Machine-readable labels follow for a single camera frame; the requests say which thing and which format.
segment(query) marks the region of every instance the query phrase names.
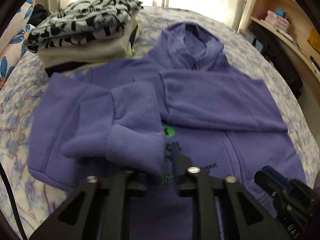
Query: green round sticker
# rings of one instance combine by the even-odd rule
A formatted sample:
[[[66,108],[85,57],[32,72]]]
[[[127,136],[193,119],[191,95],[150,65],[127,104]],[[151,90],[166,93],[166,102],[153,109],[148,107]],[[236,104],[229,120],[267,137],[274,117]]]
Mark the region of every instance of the green round sticker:
[[[164,135],[166,138],[171,138],[172,136],[174,136],[176,134],[175,130],[169,126],[164,126],[163,130],[164,130]]]

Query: black and white patterned fabric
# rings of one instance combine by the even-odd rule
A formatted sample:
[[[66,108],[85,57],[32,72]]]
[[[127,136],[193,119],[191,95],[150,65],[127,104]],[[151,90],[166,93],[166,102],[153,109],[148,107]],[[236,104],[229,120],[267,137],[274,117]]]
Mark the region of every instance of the black and white patterned fabric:
[[[123,35],[124,24],[143,7],[135,0],[79,0],[57,11],[24,40],[36,53],[41,49],[84,45]]]

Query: floral pillow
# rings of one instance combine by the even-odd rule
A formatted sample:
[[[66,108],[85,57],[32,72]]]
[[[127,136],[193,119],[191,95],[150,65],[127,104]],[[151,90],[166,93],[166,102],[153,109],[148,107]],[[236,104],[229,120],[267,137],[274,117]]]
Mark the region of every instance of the floral pillow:
[[[0,54],[9,44],[9,41],[15,35],[17,35],[20,30],[24,29],[31,17],[35,4],[36,0],[27,0],[17,11],[16,15],[12,18],[11,22],[0,38]]]
[[[9,41],[7,47],[0,54],[0,90],[3,88],[14,67],[27,51],[23,47],[22,41],[34,28],[31,24],[25,25],[24,29],[20,30],[18,34]]]

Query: metal screw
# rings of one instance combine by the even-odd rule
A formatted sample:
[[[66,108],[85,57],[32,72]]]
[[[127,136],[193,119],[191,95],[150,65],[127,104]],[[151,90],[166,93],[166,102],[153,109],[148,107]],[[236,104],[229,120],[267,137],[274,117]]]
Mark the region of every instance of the metal screw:
[[[88,176],[87,177],[87,182],[89,183],[97,183],[98,182],[98,178],[95,176]]]
[[[201,171],[201,169],[198,167],[189,167],[188,168],[189,173],[199,173],[200,171]]]
[[[227,176],[226,177],[226,182],[228,182],[228,183],[235,183],[237,181],[238,180],[237,180],[237,178],[235,176]]]

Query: bed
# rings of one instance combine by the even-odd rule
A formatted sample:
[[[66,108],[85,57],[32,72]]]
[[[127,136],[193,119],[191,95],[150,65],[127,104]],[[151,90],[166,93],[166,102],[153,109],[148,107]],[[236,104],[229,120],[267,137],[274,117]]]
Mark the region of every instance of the bed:
[[[320,167],[320,150],[284,79],[249,42],[224,24],[186,10],[145,7],[139,13],[138,21],[140,36],[134,47],[135,57],[144,55],[153,46],[161,30],[175,22],[196,22],[218,36],[224,43],[224,52],[231,65],[266,83],[288,126],[288,133],[303,164],[307,183],[313,187]],[[77,77],[86,71],[87,69],[82,68],[65,74]],[[48,81],[38,57],[26,52],[0,92],[0,161],[11,183],[27,236],[66,198],[64,192],[31,177],[27,167],[34,112]],[[2,182],[0,209],[18,233]]]

